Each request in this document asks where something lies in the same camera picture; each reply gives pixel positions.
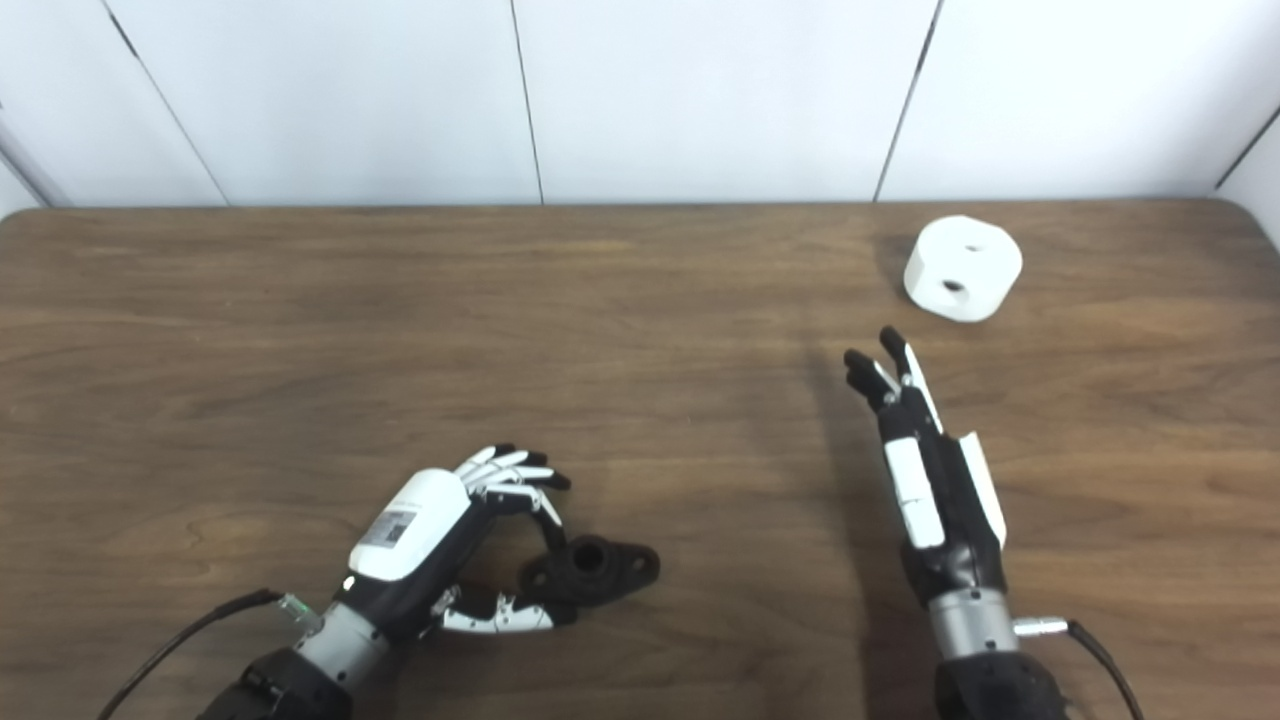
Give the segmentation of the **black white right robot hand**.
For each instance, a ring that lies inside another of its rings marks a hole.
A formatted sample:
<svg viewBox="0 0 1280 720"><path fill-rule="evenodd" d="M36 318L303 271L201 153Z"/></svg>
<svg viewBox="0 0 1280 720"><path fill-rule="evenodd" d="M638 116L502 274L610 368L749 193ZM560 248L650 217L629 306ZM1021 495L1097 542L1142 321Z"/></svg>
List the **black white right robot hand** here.
<svg viewBox="0 0 1280 720"><path fill-rule="evenodd" d="M957 591L1007 592L1007 527L978 436L946 432L914 348L895 327L884 325L879 342L893 373L856 348L844 364L876 416L913 594L927 606Z"/></svg>

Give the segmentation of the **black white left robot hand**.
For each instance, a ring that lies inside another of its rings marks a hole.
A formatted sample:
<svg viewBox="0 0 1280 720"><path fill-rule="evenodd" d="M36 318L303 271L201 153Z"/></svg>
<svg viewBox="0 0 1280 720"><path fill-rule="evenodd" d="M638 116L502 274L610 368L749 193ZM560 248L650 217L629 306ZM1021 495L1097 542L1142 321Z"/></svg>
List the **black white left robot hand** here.
<svg viewBox="0 0 1280 720"><path fill-rule="evenodd" d="M545 491L570 479L544 454L492 445L456 469L415 473L349 553L335 601L392 644L433 630L468 634L541 632L577 621L576 609L539 603L460 579L499 518L527 515L549 550L567 537Z"/></svg>

